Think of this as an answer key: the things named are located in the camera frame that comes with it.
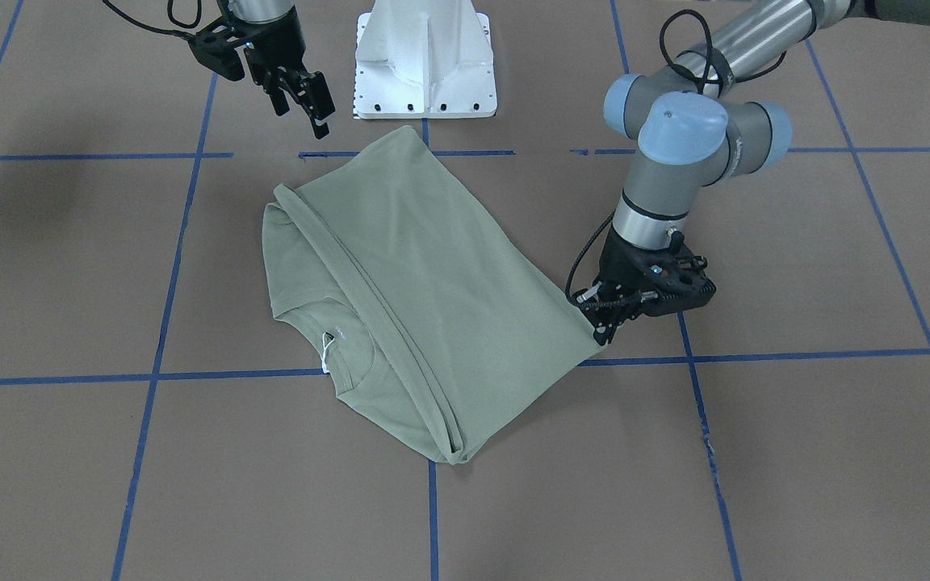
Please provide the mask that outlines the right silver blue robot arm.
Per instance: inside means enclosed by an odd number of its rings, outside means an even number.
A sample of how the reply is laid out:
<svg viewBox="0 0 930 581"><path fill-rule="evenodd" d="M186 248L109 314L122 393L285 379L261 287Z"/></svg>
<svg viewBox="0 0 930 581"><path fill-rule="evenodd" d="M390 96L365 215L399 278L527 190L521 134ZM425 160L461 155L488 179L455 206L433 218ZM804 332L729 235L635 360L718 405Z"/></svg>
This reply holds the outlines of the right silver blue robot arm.
<svg viewBox="0 0 930 581"><path fill-rule="evenodd" d="M188 41L197 62L237 82L244 76L269 96L276 115L305 111L318 139L335 111L328 82L304 64L305 38L294 1L220 1L220 15Z"/></svg>

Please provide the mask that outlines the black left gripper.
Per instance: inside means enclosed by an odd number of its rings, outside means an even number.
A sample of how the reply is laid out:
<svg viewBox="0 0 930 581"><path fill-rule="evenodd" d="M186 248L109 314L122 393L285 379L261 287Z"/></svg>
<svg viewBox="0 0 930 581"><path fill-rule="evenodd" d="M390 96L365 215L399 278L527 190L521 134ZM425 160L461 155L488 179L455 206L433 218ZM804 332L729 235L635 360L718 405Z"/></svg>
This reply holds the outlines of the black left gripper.
<svg viewBox="0 0 930 581"><path fill-rule="evenodd" d="M595 286L577 291L573 305L590 311L592 337L607 346L620 326L619 317L666 316L707 305L716 284L705 275L706 268L705 258L691 253L680 231L668 236L664 249L648 250L610 228Z"/></svg>

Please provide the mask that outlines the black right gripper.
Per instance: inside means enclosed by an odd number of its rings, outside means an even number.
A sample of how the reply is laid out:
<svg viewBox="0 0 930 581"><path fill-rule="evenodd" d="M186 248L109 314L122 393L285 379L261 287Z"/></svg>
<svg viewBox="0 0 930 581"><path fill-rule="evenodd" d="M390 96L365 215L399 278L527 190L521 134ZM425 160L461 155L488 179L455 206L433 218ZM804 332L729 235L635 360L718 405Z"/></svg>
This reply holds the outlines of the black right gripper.
<svg viewBox="0 0 930 581"><path fill-rule="evenodd" d="M289 111L288 97L305 111L313 135L329 134L336 111L324 74L304 65L306 44L295 8L222 8L218 19L189 38L197 62L229 81L251 80L269 96L275 115Z"/></svg>

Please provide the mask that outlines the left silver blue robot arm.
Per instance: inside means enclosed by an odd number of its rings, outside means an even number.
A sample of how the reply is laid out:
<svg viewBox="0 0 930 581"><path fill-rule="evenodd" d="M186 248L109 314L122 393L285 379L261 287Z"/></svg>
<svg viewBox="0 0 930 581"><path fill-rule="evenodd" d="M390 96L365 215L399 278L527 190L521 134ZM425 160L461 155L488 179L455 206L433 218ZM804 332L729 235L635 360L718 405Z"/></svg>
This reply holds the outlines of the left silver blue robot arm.
<svg viewBox="0 0 930 581"><path fill-rule="evenodd" d="M606 239L590 288L568 298L608 345L625 321L708 304L707 261L685 243L701 188L775 165L791 144L790 116L770 102L725 103L738 84L771 73L787 51L848 18L930 27L930 1L756 1L723 29L704 15L702 42L672 55L651 76L617 78L604 100L606 124L636 144L616 209L597 229Z"/></svg>

